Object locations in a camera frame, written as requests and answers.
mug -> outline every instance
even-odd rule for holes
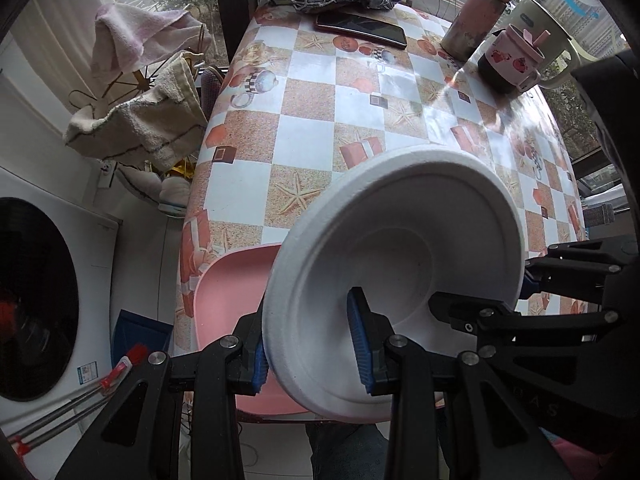
[[[540,50],[527,43],[522,31],[507,25],[478,61],[478,72],[497,91],[515,87],[526,92],[540,82],[537,68],[545,60]]]
[[[264,94],[278,85],[276,75],[271,70],[256,68],[247,74],[242,81],[242,92],[231,98],[234,108],[247,108],[254,100],[254,95]]]
[[[545,56],[544,62],[538,67],[540,72],[565,50],[570,54],[571,60],[561,73],[551,79],[540,81],[542,88],[558,88],[569,79],[571,71],[581,65],[580,56],[571,43],[569,33],[536,0],[522,0],[511,11],[507,23],[519,30],[526,28],[534,38],[537,38],[544,30],[549,31],[551,36],[540,45],[540,52]]]

pink thermos bottle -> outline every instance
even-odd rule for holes
[[[440,46],[453,58],[467,62],[504,12],[509,0],[467,0]]]

smartphone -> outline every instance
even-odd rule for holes
[[[401,27],[365,18],[364,16],[329,10],[318,14],[316,27],[321,30],[333,30],[350,36],[360,36],[368,40],[387,43],[397,48],[406,48],[406,36]]]

dark pants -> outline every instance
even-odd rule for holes
[[[306,424],[314,480],[382,480],[386,438],[375,424]]]

white slipper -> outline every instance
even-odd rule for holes
[[[191,184],[181,176],[169,176],[162,181],[158,209],[183,218],[187,213]]]
[[[122,185],[140,200],[153,205],[160,202],[162,180],[152,171],[142,171],[119,164],[116,168],[116,176]]]

